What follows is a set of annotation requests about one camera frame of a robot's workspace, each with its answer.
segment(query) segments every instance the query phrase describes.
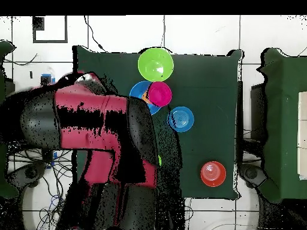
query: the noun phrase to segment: plastic bowl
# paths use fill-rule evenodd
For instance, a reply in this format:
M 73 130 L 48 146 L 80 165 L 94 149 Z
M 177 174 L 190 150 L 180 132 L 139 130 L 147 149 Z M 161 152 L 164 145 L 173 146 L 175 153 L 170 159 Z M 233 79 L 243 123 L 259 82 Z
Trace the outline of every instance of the plastic bowl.
M 138 82 L 131 89 L 129 96 L 142 99 L 142 96 L 148 90 L 148 87 L 151 85 L 151 83 L 152 82 L 150 82 L 150 81 Z M 150 111 L 151 115 L 153 115 L 156 112 L 158 112 L 160 110 L 160 108 L 161 108 L 161 107 L 157 107 L 156 105 L 153 105 L 153 104 L 148 104 L 148 102 L 146 102 L 146 103 L 148 105 L 148 108 L 149 108 L 149 111 Z
M 171 76 L 174 62 L 167 50 L 150 48 L 140 55 L 137 67 L 146 80 L 164 81 Z
M 171 101 L 171 90 L 164 82 L 153 82 L 148 89 L 148 98 L 158 107 L 164 107 Z
M 194 115 L 187 107 L 176 107 L 168 114 L 167 121 L 176 132 L 185 132 L 192 128 Z

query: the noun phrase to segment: floor tile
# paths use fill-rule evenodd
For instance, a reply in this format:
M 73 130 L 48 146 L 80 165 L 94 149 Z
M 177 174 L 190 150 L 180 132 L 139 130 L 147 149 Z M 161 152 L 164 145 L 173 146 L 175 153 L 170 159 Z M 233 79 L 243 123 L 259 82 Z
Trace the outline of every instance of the floor tile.
M 36 31 L 37 40 L 63 40 L 64 16 L 44 17 L 44 30 Z M 72 62 L 73 45 L 88 45 L 88 26 L 83 16 L 67 17 L 67 43 L 33 43 L 32 17 L 23 16 L 13 19 L 13 44 L 15 61 Z
M 276 47 L 297 56 L 307 46 L 307 21 L 297 15 L 242 15 L 240 48 L 243 63 L 261 63 L 264 49 Z
M 299 120 L 307 120 L 307 92 L 299 93 Z
M 72 182 L 72 174 L 71 172 L 62 169 L 58 162 L 55 162 L 55 170 L 56 173 L 60 171 L 58 177 L 63 185 L 63 199 L 65 199 L 68 188 Z M 56 188 L 56 177 L 53 172 L 53 169 L 47 168 L 44 173 L 44 178 L 49 184 L 50 193 L 52 195 L 57 195 L 58 192 Z M 54 205 L 51 204 L 52 199 L 53 198 L 50 196 L 48 191 L 47 183 L 44 181 L 43 178 L 41 178 L 38 186 L 36 186 L 35 188 L 26 189 L 25 196 L 23 198 L 23 210 L 41 210 L 42 208 L 45 208 L 47 210 L 53 209 Z
M 303 149 L 307 149 L 307 120 L 299 120 L 297 146 Z
M 72 63 L 30 63 L 25 66 L 14 65 L 13 80 L 15 82 L 15 89 L 18 91 L 31 86 L 40 86 L 42 74 L 54 75 L 55 80 L 58 81 L 63 75 L 72 71 Z
M 166 15 L 165 47 L 176 54 L 227 55 L 239 48 L 239 15 Z
M 10 16 L 0 16 L 0 40 L 12 41 L 11 33 L 11 17 Z M 12 59 L 11 53 L 5 57 L 8 60 Z
M 3 68 L 7 78 L 12 78 L 12 63 L 3 63 Z
M 26 230 L 49 230 L 49 216 L 46 211 L 23 211 L 23 221 Z M 55 230 L 55 224 L 50 223 L 50 230 Z
M 257 230 L 258 212 L 237 211 L 236 230 Z
M 107 52 L 137 53 L 148 47 L 160 47 L 163 15 L 89 16 L 94 39 Z M 103 52 L 89 30 L 89 48 Z
M 187 198 L 185 205 L 191 207 L 194 211 L 234 211 L 234 201 L 227 199 Z
M 234 230 L 234 214 L 230 211 L 186 212 L 185 230 Z
M 255 189 L 246 186 L 245 181 L 238 176 L 237 190 L 241 197 L 237 200 L 237 211 L 258 211 L 259 198 Z

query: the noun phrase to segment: red cup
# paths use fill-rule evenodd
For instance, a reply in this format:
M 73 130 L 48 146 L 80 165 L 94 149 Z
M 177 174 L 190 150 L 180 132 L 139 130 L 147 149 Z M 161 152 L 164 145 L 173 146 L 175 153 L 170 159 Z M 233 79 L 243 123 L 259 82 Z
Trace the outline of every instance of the red cup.
M 164 82 L 153 82 L 148 90 L 148 98 L 158 107 L 164 107 L 171 101 L 171 90 Z
M 219 162 L 210 161 L 201 168 L 200 177 L 205 185 L 217 187 L 225 181 L 226 169 Z

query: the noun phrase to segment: tile grout line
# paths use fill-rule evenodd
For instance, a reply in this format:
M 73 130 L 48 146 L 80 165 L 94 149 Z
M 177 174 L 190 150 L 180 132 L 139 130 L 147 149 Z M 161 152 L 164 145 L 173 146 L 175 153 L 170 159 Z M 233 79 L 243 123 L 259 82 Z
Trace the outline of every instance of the tile grout line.
M 239 15 L 239 49 L 241 47 L 241 15 Z
M 218 211 L 218 212 L 226 212 L 226 213 L 233 213 L 235 210 L 193 210 L 193 211 Z M 259 211 L 254 211 L 254 210 L 237 210 L 237 212 L 240 213 L 259 213 Z
M 11 16 L 11 40 L 13 44 L 13 17 Z M 12 51 L 12 80 L 14 80 L 14 55 Z
M 89 16 L 88 16 L 88 49 L 89 49 Z
M 241 47 L 241 15 L 239 15 L 239 49 Z M 237 225 L 237 200 L 234 200 L 234 230 Z
M 165 15 L 163 15 L 163 47 L 165 47 Z
M 28 63 L 29 61 L 4 61 L 4 63 Z M 39 62 L 39 61 L 32 61 L 31 63 L 73 63 L 73 62 L 52 62 L 52 61 L 45 61 L 45 62 Z
M 28 63 L 28 61 L 14 61 L 14 63 Z M 66 62 L 66 61 L 59 61 L 59 62 L 53 62 L 53 61 L 32 61 L 31 63 L 73 63 L 73 62 Z M 260 63 L 242 63 L 242 65 L 261 65 Z

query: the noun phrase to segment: plastic cup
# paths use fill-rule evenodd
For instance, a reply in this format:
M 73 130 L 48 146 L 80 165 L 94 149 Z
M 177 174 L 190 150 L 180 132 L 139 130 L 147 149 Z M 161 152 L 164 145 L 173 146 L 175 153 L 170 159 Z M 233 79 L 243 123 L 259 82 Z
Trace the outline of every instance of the plastic cup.
M 226 169 L 217 161 L 207 162 L 201 168 L 200 178 L 205 185 L 217 187 L 225 181 Z
M 153 82 L 148 89 L 148 98 L 158 107 L 164 107 L 171 101 L 171 90 L 164 82 Z
M 150 48 L 140 55 L 137 67 L 146 80 L 164 81 L 171 76 L 174 62 L 167 50 Z

